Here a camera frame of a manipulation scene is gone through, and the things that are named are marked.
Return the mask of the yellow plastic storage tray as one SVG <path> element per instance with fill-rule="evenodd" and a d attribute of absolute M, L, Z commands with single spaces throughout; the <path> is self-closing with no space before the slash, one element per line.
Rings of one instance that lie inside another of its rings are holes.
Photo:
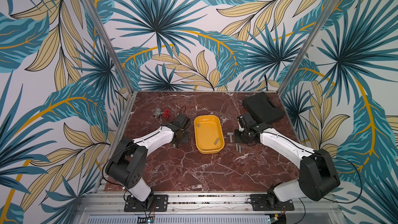
<path fill-rule="evenodd" d="M 202 154 L 213 154 L 220 152 L 224 146 L 224 137 L 220 119 L 215 115 L 202 115 L 194 120 L 195 143 Z"/>

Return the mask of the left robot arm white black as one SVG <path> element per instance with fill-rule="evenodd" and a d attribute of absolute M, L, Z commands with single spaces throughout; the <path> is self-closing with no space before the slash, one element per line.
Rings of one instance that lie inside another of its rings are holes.
<path fill-rule="evenodd" d="M 179 114 L 170 123 L 136 139 L 123 138 L 107 162 L 105 173 L 124 187 L 130 196 L 147 208 L 153 202 L 153 190 L 143 179 L 148 155 L 169 143 L 186 143 L 190 118 Z"/>

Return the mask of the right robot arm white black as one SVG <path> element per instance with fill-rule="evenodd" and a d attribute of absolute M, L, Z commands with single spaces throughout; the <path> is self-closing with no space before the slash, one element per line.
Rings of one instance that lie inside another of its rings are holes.
<path fill-rule="evenodd" d="M 239 128 L 235 130 L 235 135 L 238 142 L 267 146 L 298 168 L 298 179 L 277 184 L 267 191 L 271 203 L 284 203 L 302 197 L 319 201 L 341 184 L 326 150 L 301 145 L 266 123 L 255 122 L 249 113 L 239 116 L 237 121 Z"/>

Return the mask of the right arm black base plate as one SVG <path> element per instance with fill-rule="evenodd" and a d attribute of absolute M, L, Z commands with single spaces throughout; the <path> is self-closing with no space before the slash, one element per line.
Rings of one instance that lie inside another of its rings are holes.
<path fill-rule="evenodd" d="M 293 211 L 294 205 L 291 200 L 279 201 L 273 194 L 251 194 L 248 202 L 253 211 Z"/>

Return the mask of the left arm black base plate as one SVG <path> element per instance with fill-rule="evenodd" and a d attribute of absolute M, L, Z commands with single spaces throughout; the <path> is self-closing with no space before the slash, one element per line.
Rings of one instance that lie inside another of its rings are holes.
<path fill-rule="evenodd" d="M 150 195 L 144 202 L 139 201 L 135 197 L 129 195 L 125 199 L 124 212 L 166 212 L 168 206 L 168 195 Z"/>

